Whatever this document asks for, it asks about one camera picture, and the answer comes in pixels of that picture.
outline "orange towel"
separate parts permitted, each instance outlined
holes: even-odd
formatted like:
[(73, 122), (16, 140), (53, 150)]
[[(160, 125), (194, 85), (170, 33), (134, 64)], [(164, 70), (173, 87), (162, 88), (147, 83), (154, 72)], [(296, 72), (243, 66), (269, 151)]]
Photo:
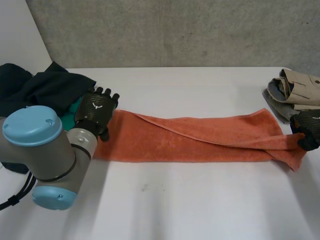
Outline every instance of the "orange towel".
[(265, 162), (279, 160), (297, 171), (306, 152), (301, 133), (283, 135), (272, 114), (223, 118), (162, 119), (114, 112), (110, 141), (99, 140), (94, 157), (120, 162)]

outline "table surface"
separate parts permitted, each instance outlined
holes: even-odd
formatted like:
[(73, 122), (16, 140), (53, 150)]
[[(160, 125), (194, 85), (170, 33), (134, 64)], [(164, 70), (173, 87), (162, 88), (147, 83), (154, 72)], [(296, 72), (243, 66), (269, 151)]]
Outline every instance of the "table surface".
[[(246, 115), (280, 67), (70, 69), (120, 94), (119, 109), (160, 118)], [(280, 124), (285, 134), (287, 125)], [(74, 206), (31, 195), (0, 212), (2, 240), (320, 239), (320, 152), (298, 172), (275, 161), (123, 163), (92, 160)], [(0, 169), (0, 202), (25, 176)]]

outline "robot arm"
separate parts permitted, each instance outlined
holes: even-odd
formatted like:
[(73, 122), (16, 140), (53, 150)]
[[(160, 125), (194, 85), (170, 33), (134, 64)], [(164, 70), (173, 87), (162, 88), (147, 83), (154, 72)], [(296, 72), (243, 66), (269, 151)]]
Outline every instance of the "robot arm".
[(41, 207), (65, 210), (81, 187), (100, 136), (109, 139), (107, 124), (118, 106), (119, 95), (86, 93), (75, 115), (76, 125), (66, 133), (55, 111), (31, 106), (0, 119), (0, 159), (22, 163), (37, 178), (33, 201)]

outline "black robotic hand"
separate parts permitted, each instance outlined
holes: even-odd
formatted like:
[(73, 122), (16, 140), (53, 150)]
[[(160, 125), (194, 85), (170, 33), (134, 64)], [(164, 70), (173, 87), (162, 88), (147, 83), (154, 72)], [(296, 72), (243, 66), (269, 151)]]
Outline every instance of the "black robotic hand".
[(103, 92), (102, 87), (90, 89), (81, 100), (80, 106), (75, 114), (75, 127), (90, 131), (101, 140), (109, 140), (107, 124), (111, 120), (114, 110), (118, 106), (119, 94), (110, 96), (111, 90), (107, 88)]
[(292, 133), (303, 133), (305, 137), (298, 145), (306, 151), (317, 149), (320, 145), (320, 110), (301, 111), (290, 118)]

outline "black cable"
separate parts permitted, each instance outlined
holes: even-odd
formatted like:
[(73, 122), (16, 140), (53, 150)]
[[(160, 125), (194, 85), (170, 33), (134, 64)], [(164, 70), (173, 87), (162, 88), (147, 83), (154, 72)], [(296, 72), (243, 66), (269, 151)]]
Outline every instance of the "black cable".
[(33, 176), (31, 181), (30, 181), (30, 184), (29, 186), (26, 188), (26, 190), (21, 194), (21, 196), (19, 197), (19, 200), (24, 198), (31, 190), (32, 188), (34, 187), (34, 185), (36, 184), (36, 178)]
[(32, 177), (32, 173), (29, 172), (29, 175), (28, 175), (28, 177), (27, 177), (27, 179), (26, 179), (23, 187), (22, 187), (21, 190), (16, 194), (17, 197), (18, 197), (20, 194), (22, 194), (22, 192), (26, 189), (26, 187), (27, 187), (28, 184), (29, 184), (29, 181), (30, 181), (31, 177)]
[(0, 211), (3, 209), (6, 209), (10, 206), (14, 206), (16, 204), (19, 203), (19, 201), (25, 197), (34, 187), (34, 185), (36, 184), (36, 178), (32, 175), (32, 173), (30, 172), (28, 177), (26, 178), (26, 181), (23, 185), (23, 187), (21, 188), (21, 190), (16, 194), (13, 195), (12, 197), (10, 197), (8, 199), (8, 201), (0, 204)]

